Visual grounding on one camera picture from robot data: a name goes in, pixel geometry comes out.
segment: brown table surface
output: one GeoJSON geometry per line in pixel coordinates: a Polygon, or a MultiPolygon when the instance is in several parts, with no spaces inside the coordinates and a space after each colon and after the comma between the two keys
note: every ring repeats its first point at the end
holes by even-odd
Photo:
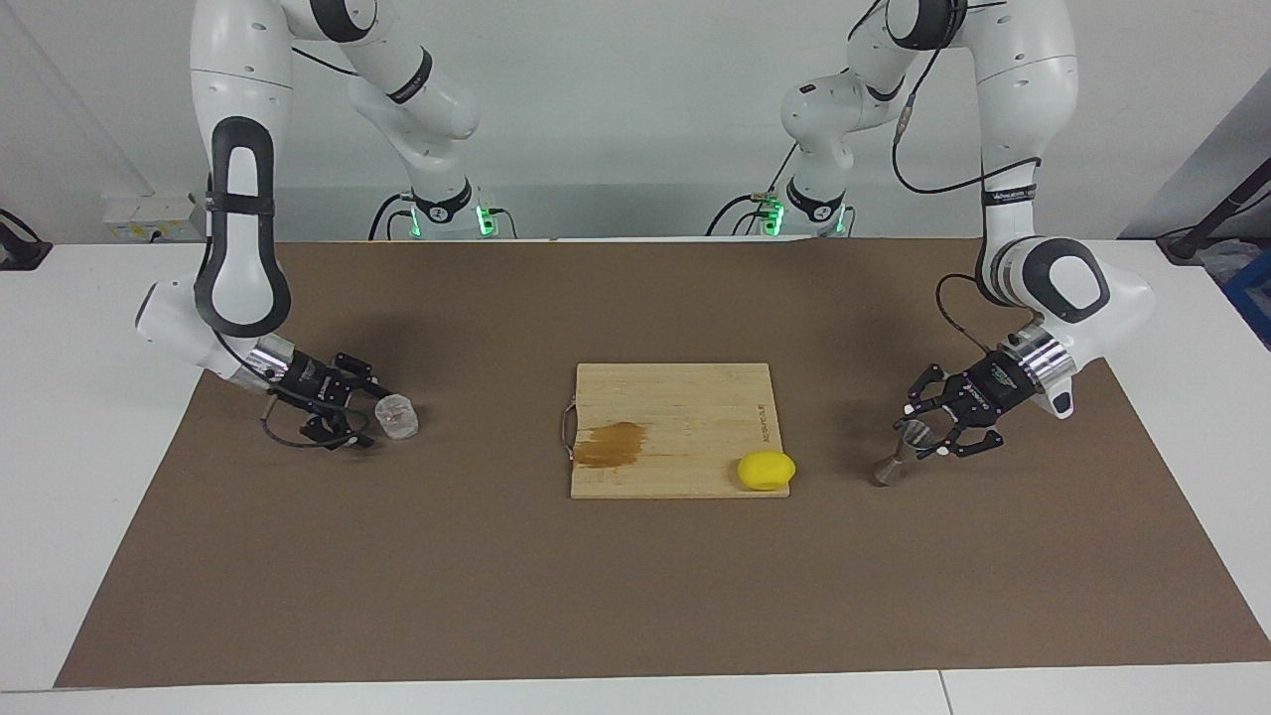
{"type": "MultiPolygon", "coordinates": [[[[979,357],[932,298],[976,241],[280,248],[283,334],[422,434],[287,451],[205,377],[58,687],[1271,660],[1102,363],[1071,420],[864,481],[916,376],[979,357]],[[576,367],[703,362],[771,366],[791,499],[569,500],[576,367]]],[[[1028,319],[948,292],[985,339],[1028,319]]]]}

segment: clear plastic cup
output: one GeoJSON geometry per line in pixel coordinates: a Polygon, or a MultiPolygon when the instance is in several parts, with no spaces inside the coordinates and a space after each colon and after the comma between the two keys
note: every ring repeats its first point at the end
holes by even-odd
{"type": "Polygon", "coordinates": [[[389,439],[411,439],[419,434],[419,417],[414,406],[402,395],[390,395],[375,406],[375,419],[389,439]]]}

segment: metal tool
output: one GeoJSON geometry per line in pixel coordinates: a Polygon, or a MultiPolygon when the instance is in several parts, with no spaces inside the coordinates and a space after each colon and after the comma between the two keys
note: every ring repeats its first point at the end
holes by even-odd
{"type": "Polygon", "coordinates": [[[941,437],[921,420],[896,423],[899,439],[895,455],[874,465],[871,481],[874,486],[895,486],[905,478],[910,465],[929,457],[942,444],[941,437]]]}

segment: cutting board handle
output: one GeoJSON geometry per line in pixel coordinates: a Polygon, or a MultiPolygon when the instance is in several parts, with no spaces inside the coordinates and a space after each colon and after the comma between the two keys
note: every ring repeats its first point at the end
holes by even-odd
{"type": "Polygon", "coordinates": [[[561,444],[564,447],[569,462],[573,462],[573,448],[578,442],[578,396],[569,399],[569,405],[561,413],[561,444]],[[569,415],[573,415],[573,434],[569,433],[569,415]]]}

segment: wall socket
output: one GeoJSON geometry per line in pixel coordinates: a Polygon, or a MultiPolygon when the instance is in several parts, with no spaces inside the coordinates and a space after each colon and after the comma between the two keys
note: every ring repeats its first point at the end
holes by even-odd
{"type": "Polygon", "coordinates": [[[191,194],[107,198],[102,218],[116,239],[130,243],[202,243],[191,194]]]}

